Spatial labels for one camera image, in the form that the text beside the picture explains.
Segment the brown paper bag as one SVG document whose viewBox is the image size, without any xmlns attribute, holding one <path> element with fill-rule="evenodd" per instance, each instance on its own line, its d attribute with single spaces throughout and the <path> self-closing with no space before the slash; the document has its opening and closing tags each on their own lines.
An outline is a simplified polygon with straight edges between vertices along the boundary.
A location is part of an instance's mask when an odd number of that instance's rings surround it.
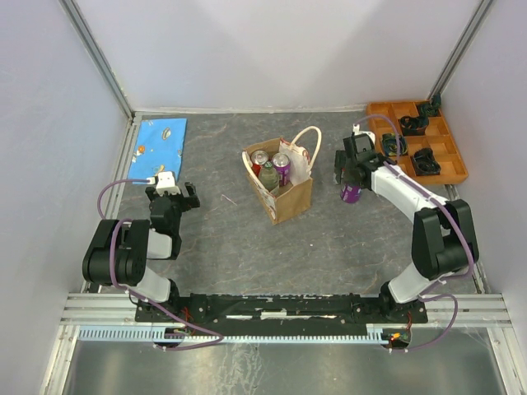
<svg viewBox="0 0 527 395">
<path fill-rule="evenodd" d="M 298 141 L 307 132 L 316 133 L 317 140 L 312 154 L 298 144 Z M 241 158 L 247 178 L 251 187 L 256 192 L 260 202 L 267 212 L 271 222 L 276 225 L 287 221 L 310 208 L 313 179 L 312 168 L 322 142 L 322 132 L 316 126 L 309 126 L 301 130 L 291 142 L 283 138 L 274 138 L 246 147 Z M 256 151 L 265 151 L 269 155 L 285 154 L 291 161 L 289 180 L 277 190 L 277 196 L 269 192 L 258 179 L 253 169 L 251 155 Z"/>
</svg>

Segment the red soda can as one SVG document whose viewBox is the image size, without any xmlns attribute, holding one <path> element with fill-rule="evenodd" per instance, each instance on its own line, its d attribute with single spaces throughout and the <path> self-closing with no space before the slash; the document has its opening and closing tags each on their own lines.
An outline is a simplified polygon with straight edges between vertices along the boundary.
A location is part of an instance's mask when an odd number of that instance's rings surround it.
<svg viewBox="0 0 527 395">
<path fill-rule="evenodd" d="M 259 176 L 259 172 L 263 165 L 268 162 L 268 153 L 263 150 L 254 151 L 251 156 L 251 169 L 256 176 Z"/>
</svg>

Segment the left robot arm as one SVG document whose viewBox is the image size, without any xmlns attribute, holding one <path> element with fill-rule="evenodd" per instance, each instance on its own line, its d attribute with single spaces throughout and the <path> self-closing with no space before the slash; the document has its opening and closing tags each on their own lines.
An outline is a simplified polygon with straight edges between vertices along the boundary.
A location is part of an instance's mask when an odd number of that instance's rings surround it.
<svg viewBox="0 0 527 395">
<path fill-rule="evenodd" d="M 182 240 L 182 215 L 200 207 L 195 186 L 186 182 L 187 193 L 177 184 L 148 186 L 148 220 L 103 219 L 97 226 L 82 261 L 82 275 L 90 283 L 126 290 L 138 299 L 153 301 L 154 312 L 165 321 L 178 318 L 182 301 L 177 285 L 147 266 L 149 260 L 176 260 Z"/>
</svg>

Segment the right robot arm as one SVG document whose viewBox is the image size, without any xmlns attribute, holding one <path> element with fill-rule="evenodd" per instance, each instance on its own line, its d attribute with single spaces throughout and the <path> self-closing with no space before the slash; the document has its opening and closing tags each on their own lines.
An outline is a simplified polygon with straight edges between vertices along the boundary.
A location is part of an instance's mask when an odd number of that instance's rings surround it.
<svg viewBox="0 0 527 395">
<path fill-rule="evenodd" d="M 469 277 L 479 258 L 469 204 L 432 193 L 375 150 L 365 133 L 343 139 L 336 164 L 345 184 L 368 189 L 387 199 L 413 224 L 412 262 L 388 281 L 378 301 L 379 315 L 396 322 L 414 302 L 437 283 Z"/>
</svg>

